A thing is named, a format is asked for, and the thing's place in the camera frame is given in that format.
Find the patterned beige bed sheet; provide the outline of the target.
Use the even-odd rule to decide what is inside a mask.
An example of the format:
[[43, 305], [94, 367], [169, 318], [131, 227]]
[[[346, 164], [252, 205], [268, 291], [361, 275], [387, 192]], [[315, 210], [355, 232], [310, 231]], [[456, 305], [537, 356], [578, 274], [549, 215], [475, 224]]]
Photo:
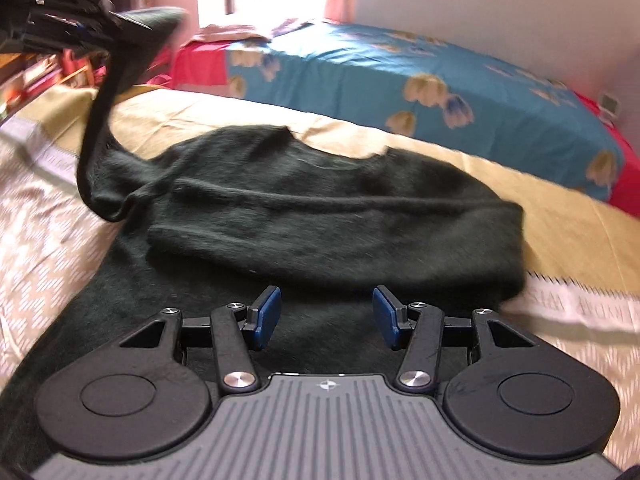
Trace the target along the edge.
[[[1, 127], [1, 377], [101, 263], [116, 229], [75, 188], [76, 159], [93, 100], [56, 87]], [[457, 166], [525, 211], [530, 275], [506, 312], [604, 375], [620, 396], [606, 455], [639, 460], [639, 222], [582, 193], [486, 159], [350, 122], [220, 96], [139, 87], [113, 110], [117, 140], [143, 158], [228, 125], [288, 127], [317, 150], [352, 158], [402, 148]]]

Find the dark green knit sweater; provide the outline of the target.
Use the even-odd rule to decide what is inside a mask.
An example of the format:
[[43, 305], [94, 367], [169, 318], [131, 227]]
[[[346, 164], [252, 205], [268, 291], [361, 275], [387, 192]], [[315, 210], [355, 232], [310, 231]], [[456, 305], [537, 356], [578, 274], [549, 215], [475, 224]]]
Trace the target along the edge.
[[278, 126], [220, 128], [150, 159], [128, 152], [108, 112], [181, 19], [159, 8], [106, 20], [110, 66], [77, 182], [89, 208], [120, 231], [2, 392], [5, 464], [30, 471], [51, 455], [34, 402], [47, 378], [164, 307], [202, 316], [278, 286], [282, 318], [259, 374], [387, 375], [376, 286], [453, 316], [524, 287], [522, 208], [446, 162], [396, 148], [331, 155]]

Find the small white digital clock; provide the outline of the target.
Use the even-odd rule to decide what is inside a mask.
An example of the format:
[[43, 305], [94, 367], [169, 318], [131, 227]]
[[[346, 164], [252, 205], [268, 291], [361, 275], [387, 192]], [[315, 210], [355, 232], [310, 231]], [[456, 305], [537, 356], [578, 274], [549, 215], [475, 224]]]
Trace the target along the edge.
[[616, 122], [620, 116], [620, 100], [610, 92], [601, 92], [597, 103], [599, 116], [608, 122]]

